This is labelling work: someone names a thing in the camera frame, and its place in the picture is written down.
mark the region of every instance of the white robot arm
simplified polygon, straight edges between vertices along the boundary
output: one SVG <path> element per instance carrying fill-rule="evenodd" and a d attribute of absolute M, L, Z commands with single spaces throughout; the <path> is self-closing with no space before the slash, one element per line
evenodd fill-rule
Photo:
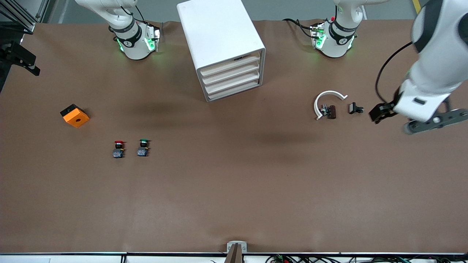
<path fill-rule="evenodd" d="M 127 8 L 137 5 L 138 0 L 75 0 L 101 16 L 117 36 L 120 49 L 130 59 L 146 58 L 157 51 L 159 28 L 144 21 L 136 21 Z"/>
<path fill-rule="evenodd" d="M 312 28 L 314 48 L 325 56 L 339 58 L 351 48 L 354 33 L 358 29 L 364 14 L 361 6 L 376 5 L 389 0 L 333 0 L 336 5 L 336 18 Z"/>
<path fill-rule="evenodd" d="M 452 110 L 448 100 L 468 80 L 468 1 L 430 0 L 414 21 L 411 36 L 419 60 L 394 100 L 371 111 L 372 120 L 402 114 L 412 120 L 405 131 L 413 134 L 468 119 L 466 110 Z M 447 112 L 439 113 L 443 102 Z"/>

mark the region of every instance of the curved white bracket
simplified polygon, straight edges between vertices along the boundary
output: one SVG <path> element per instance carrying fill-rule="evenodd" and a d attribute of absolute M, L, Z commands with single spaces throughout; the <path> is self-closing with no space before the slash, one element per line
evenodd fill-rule
<path fill-rule="evenodd" d="M 318 101 L 320 99 L 320 97 L 324 96 L 324 95 L 334 95 L 334 96 L 337 96 L 338 98 L 340 98 L 341 100 L 344 100 L 348 97 L 348 95 L 342 95 L 341 93 L 337 92 L 337 91 L 334 91 L 334 90 L 327 90 L 327 91 L 324 91 L 322 93 L 320 93 L 317 98 L 315 99 L 315 102 L 314 102 L 314 110 L 315 110 L 315 114 L 317 115 L 317 120 L 319 120 L 323 114 L 320 112 L 320 109 L 319 109 L 319 106 L 318 106 Z"/>

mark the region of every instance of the gray floor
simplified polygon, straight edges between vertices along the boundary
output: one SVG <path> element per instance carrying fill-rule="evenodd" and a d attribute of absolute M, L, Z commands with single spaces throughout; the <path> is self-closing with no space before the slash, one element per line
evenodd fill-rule
<path fill-rule="evenodd" d="M 179 21 L 176 5 L 185 0 L 140 0 L 140 8 L 146 20 L 155 22 Z M 242 0 L 252 20 L 282 20 L 293 18 L 308 20 L 329 18 L 335 13 L 332 0 Z M 368 19 L 414 19 L 416 12 L 411 0 L 366 6 Z M 74 0 L 57 0 L 51 23 L 104 23 L 93 12 L 79 6 Z"/>

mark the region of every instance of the white box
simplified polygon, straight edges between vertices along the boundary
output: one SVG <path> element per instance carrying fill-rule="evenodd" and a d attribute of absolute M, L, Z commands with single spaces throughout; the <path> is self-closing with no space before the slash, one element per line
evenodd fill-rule
<path fill-rule="evenodd" d="M 241 0 L 190 0 L 177 11 L 206 101 L 262 84 L 265 46 Z"/>

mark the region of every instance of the orange box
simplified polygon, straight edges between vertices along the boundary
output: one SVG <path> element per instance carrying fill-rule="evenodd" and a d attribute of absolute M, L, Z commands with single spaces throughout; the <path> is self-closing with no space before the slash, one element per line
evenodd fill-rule
<path fill-rule="evenodd" d="M 70 107 L 61 111 L 60 114 L 68 124 L 76 128 L 89 120 L 88 115 L 75 104 L 70 105 Z"/>

